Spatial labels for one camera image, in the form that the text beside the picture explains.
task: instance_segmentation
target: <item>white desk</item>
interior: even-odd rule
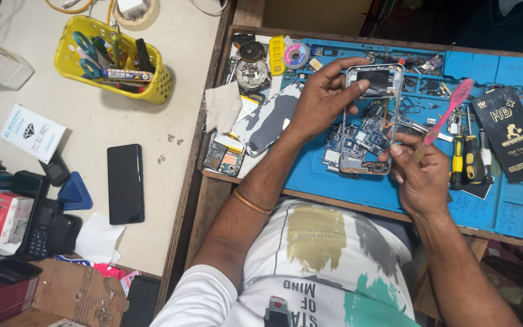
[[[219,17],[198,11],[188,0],[160,1],[155,24],[141,32],[122,29],[122,33],[142,37],[161,52],[174,81],[163,105],[132,100],[60,76],[53,58],[64,24],[72,15],[54,11],[44,1],[5,0],[0,9],[0,45],[23,56],[35,70],[19,91],[0,86],[0,130],[15,103],[69,129],[61,144],[62,157],[71,171],[82,175],[94,206],[68,213],[84,221],[93,212],[108,215],[106,148],[142,145],[146,220],[127,226],[118,248],[123,256],[119,264],[159,276],[219,23]],[[201,2],[211,10],[219,8],[219,2]],[[105,21],[108,3],[98,1],[92,17]],[[175,136],[172,142],[167,141],[168,134]],[[184,142],[177,145],[179,139]],[[159,163],[162,156],[165,160]],[[27,169],[43,174],[35,158],[2,139],[0,160],[11,173]],[[56,198],[57,193],[58,188],[51,187],[48,197]]]

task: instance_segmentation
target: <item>white charger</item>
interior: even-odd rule
[[[149,9],[150,0],[118,0],[118,9],[126,19],[136,20]]]

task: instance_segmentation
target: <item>gold bracelet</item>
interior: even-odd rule
[[[235,194],[235,196],[237,197],[237,199],[239,199],[244,205],[247,205],[248,207],[250,207],[251,209],[259,212],[259,213],[263,213],[264,215],[269,215],[271,213],[271,210],[265,210],[265,209],[262,209],[260,208],[259,206],[257,205],[254,205],[253,203],[249,202],[248,200],[246,200],[244,197],[241,196],[241,194],[239,194],[237,192],[237,188],[235,188],[233,190],[233,194]]]

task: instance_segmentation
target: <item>yellow plastic basket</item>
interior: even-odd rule
[[[160,52],[155,47],[148,43],[146,44],[150,63],[156,67],[153,80],[149,85],[147,85],[142,93],[130,93],[119,90],[111,85],[100,84],[81,77],[84,71],[80,66],[80,56],[75,51],[78,47],[76,41],[74,41],[74,38],[72,37],[72,33],[75,31],[83,33],[86,37],[91,35],[99,36],[106,42],[110,41],[109,35],[112,31],[118,32],[105,23],[88,16],[77,15],[70,18],[64,27],[60,43],[58,44],[58,49],[56,50],[56,55],[54,56],[54,67],[60,75],[65,78],[70,78],[88,85],[122,94],[129,98],[147,100],[154,104],[162,104],[167,100],[171,93],[171,87],[173,86],[173,78],[171,77],[171,74],[169,74],[169,71],[167,71],[167,68],[163,66],[163,57],[161,57]],[[124,40],[120,42],[120,47],[129,54],[136,53],[135,39],[123,33],[120,33],[120,35],[122,36],[121,40]]]

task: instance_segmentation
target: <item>pink toothbrush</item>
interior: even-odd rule
[[[447,121],[447,118],[453,110],[459,106],[460,104],[467,99],[467,96],[471,92],[471,88],[474,86],[474,80],[471,78],[468,78],[459,84],[459,86],[453,91],[453,94],[451,95],[451,99],[449,100],[449,108],[447,108],[447,111],[443,116],[441,116],[441,120],[439,123],[436,123],[435,126],[433,126],[432,129],[430,129],[427,134],[425,135],[425,138],[423,139],[423,143],[419,145],[417,150],[413,153],[411,158],[415,160],[415,162],[420,163],[423,157],[425,156],[425,153],[427,153],[427,148],[437,139],[439,136],[439,132],[441,130],[441,127],[443,127],[443,124]]]

